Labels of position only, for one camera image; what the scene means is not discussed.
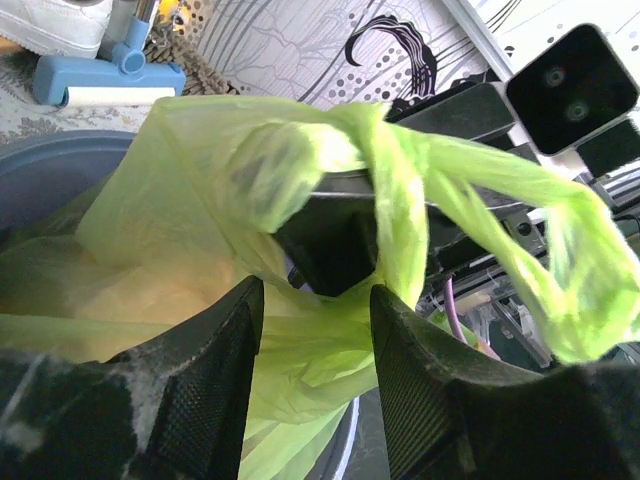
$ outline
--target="translucent plastic bag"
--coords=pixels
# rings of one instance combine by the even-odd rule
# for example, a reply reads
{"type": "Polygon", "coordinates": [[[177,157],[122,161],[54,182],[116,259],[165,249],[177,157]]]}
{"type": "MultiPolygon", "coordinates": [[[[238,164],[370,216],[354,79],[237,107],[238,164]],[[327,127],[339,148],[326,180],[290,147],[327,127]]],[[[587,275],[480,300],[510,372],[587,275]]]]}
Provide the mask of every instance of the translucent plastic bag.
{"type": "Polygon", "coordinates": [[[595,194],[509,154],[386,124],[385,113],[242,96],[157,102],[73,235],[36,235],[0,255],[3,275],[20,278],[0,316],[5,344],[45,348],[48,338],[77,361],[106,355],[95,338],[106,322],[122,349],[127,334],[139,343],[254,273],[267,283],[265,325],[240,477],[304,478],[346,404],[376,384],[371,285],[385,283],[409,305],[422,291],[426,199],[496,255],[561,360],[639,339],[640,265],[595,194]],[[325,173],[362,168],[376,192],[376,272],[335,299],[293,289],[270,234],[325,173]],[[472,185],[546,208],[549,271],[504,233],[472,185]],[[20,268],[32,274],[19,276],[25,255],[20,268]],[[19,302],[36,291],[39,305],[19,302]],[[38,330],[16,315],[38,315],[29,319],[38,330]],[[75,322],[73,333],[56,316],[75,322]]]}

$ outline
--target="trash can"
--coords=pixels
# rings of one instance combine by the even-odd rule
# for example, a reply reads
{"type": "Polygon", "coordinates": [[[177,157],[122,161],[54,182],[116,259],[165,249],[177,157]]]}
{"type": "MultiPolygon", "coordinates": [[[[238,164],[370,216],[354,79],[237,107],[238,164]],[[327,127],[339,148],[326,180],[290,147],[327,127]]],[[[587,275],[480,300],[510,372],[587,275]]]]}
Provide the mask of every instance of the trash can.
{"type": "MultiPolygon", "coordinates": [[[[31,138],[0,149],[0,248],[13,230],[46,218],[107,178],[133,135],[76,131],[31,138]]],[[[354,442],[358,402],[352,402],[308,479],[344,474],[354,442]]]]}

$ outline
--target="white shoe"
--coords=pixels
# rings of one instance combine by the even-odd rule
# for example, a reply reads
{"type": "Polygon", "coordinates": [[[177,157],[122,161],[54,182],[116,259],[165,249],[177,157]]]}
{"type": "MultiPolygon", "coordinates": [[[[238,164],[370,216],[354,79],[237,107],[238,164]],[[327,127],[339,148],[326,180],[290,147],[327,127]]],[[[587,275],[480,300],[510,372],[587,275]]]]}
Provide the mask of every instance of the white shoe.
{"type": "Polygon", "coordinates": [[[0,36],[39,55],[93,58],[113,0],[0,0],[0,36]]]}

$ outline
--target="brown fuzzy object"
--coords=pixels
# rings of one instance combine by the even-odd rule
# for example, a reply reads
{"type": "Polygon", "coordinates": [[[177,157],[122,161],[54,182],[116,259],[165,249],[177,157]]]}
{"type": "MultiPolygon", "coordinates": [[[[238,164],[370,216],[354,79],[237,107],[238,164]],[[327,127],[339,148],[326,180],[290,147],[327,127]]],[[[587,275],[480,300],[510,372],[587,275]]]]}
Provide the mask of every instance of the brown fuzzy object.
{"type": "Polygon", "coordinates": [[[200,55],[195,47],[177,32],[167,36],[162,43],[162,30],[154,26],[144,49],[147,61],[153,63],[175,62],[187,76],[187,84],[182,95],[238,95],[227,80],[216,72],[200,55]]]}

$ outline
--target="cable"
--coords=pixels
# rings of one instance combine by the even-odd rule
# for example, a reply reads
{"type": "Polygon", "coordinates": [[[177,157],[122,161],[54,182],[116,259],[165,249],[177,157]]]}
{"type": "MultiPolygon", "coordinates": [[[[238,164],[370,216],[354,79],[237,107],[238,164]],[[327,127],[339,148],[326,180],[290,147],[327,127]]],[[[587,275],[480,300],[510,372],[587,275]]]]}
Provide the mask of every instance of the cable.
{"type": "Polygon", "coordinates": [[[467,344],[467,339],[462,333],[462,326],[460,320],[458,320],[458,313],[456,312],[456,303],[453,298],[453,279],[449,278],[444,284],[444,311],[447,314],[447,320],[449,320],[449,326],[453,335],[462,343],[467,344]]]}

